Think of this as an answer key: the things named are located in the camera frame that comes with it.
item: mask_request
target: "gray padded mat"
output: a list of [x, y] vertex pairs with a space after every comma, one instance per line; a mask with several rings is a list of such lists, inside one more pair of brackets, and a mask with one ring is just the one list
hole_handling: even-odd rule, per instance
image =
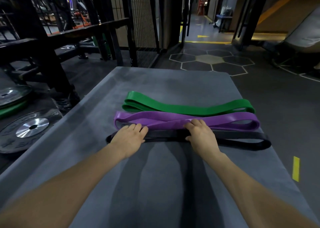
[[[115, 111], [131, 90], [163, 103], [204, 107], [241, 98], [226, 73], [117, 67], [0, 176], [1, 206], [101, 149], [115, 131]], [[317, 222], [273, 148], [220, 149]], [[107, 173], [70, 227], [247, 225], [222, 182], [188, 143], [161, 142], [143, 144]]]

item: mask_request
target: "green resistance band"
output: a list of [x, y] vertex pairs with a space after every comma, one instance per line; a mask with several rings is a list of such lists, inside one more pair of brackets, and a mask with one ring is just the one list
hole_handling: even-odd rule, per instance
[[223, 115], [233, 112], [255, 113], [253, 106], [245, 99], [230, 101], [223, 105], [195, 107], [163, 104], [135, 91], [130, 91], [128, 93], [122, 108], [127, 112], [160, 111], [200, 117]]

